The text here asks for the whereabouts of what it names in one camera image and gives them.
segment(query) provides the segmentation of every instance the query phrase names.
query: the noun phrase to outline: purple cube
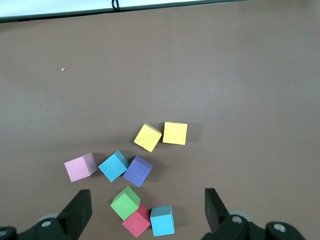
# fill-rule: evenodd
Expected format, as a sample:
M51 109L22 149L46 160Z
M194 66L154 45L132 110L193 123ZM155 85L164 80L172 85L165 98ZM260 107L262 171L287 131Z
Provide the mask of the purple cube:
M123 178L140 188L151 172L151 169L151 163L143 160L139 156L135 156L130 166L124 173Z

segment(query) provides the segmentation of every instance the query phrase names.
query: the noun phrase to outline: blue cube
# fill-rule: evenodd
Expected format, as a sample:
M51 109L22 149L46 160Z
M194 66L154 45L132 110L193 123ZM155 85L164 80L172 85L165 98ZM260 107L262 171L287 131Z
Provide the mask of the blue cube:
M129 167L129 162L125 156L118 150L111 157L105 160L99 169L113 182L117 177L123 174Z
M124 173L123 178L140 188L151 172L151 169L151 163L143 160L139 156L135 156L127 171Z
M154 237L175 233L175 222L171 205L152 208L150 220Z

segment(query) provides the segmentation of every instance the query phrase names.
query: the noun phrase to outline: green cube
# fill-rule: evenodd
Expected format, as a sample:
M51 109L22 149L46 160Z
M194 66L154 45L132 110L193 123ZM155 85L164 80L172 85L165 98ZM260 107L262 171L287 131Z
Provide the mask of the green cube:
M130 217L139 208L139 205L140 197L129 186L115 196L111 203L111 207L122 220Z

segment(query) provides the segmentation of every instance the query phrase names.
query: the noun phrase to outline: light blue cube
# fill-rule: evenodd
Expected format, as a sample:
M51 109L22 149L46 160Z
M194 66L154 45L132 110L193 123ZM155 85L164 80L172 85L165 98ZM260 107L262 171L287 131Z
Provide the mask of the light blue cube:
M175 233L175 222L171 205L152 208L150 220L154 237Z
M125 156L118 150L111 157L105 160L99 169L113 182L117 177L123 174L129 167L129 162Z

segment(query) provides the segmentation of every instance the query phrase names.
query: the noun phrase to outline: block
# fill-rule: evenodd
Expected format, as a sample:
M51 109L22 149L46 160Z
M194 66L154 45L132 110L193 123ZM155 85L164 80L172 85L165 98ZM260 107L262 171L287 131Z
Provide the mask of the block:
M71 182L91 176L98 170L94 156L87 153L64 163Z
M164 123L163 143L186 145L188 124L166 121Z
M171 205L152 208L150 220L154 237L175 233L175 222Z
M113 182L117 177L123 174L128 167L128 160L119 150L99 165L99 169L110 180L110 182Z
M124 173L123 178L140 188L151 172L151 169L151 163L139 156L135 156L128 169Z
M112 209L122 220L126 220L133 214L139 208L139 205L140 198L129 186L115 196L111 203Z
M150 211L140 203L139 208L122 225L137 238L151 225Z
M145 123L133 142L149 152L152 152L159 142L161 136L162 132Z

